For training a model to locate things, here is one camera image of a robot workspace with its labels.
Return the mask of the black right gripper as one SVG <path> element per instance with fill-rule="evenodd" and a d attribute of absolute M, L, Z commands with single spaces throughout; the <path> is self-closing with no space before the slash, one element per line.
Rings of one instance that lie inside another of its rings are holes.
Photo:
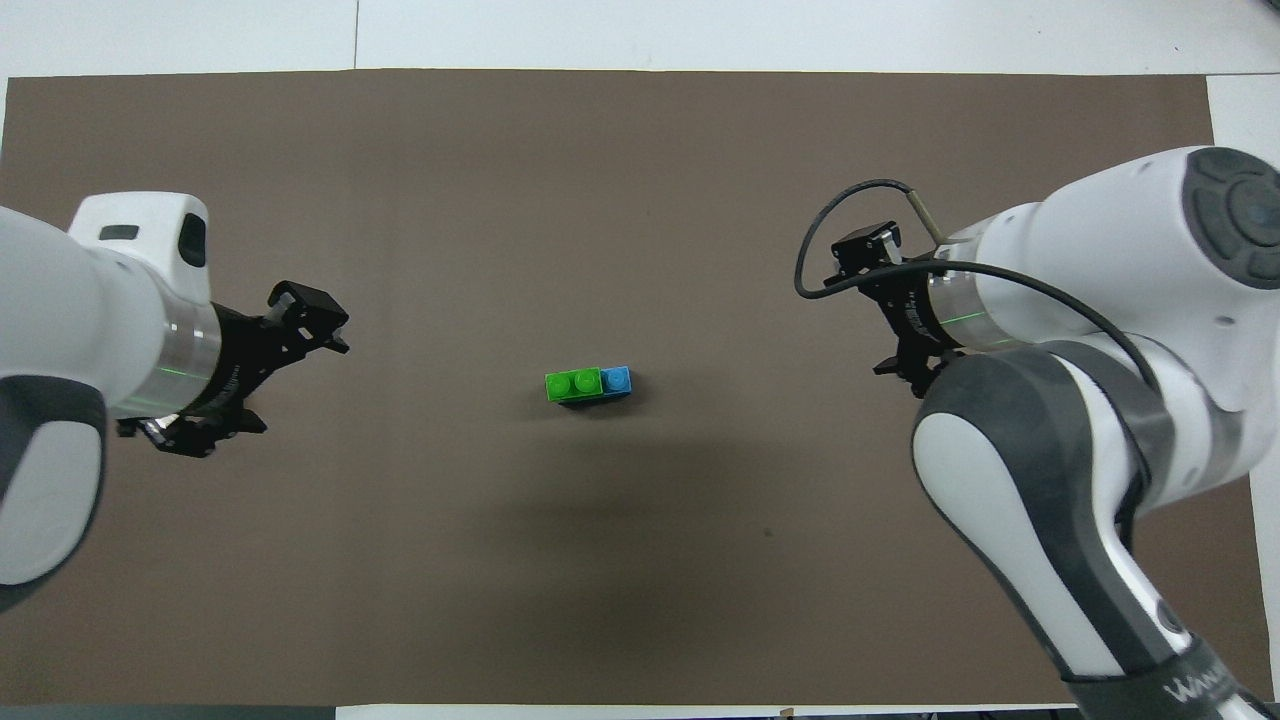
<path fill-rule="evenodd" d="M 902 263 L 897 222 L 859 228 L 832 243 L 835 274 L 846 281 Z M 942 325 L 931 300 L 929 281 L 942 272 L 901 272 L 878 281 L 878 306 L 896 338 L 896 355 L 873 366 L 874 375 L 892 375 L 909 386 L 914 398 L 924 398 L 947 368 L 965 352 L 964 343 Z"/>

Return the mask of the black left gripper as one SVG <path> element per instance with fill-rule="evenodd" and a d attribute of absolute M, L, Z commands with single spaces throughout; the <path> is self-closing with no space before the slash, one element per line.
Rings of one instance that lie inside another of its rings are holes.
<path fill-rule="evenodd" d="M 262 418 L 244 404 L 275 370 L 319 348 L 349 351 L 342 337 L 349 314 L 328 292 L 311 286 L 276 283 L 264 315 L 250 316 L 225 306 L 215 306 L 214 313 L 220 346 L 200 395 L 178 414 L 118 419 L 119 437 L 143 437 L 165 454 L 207 457 L 220 441 L 268 430 Z"/>

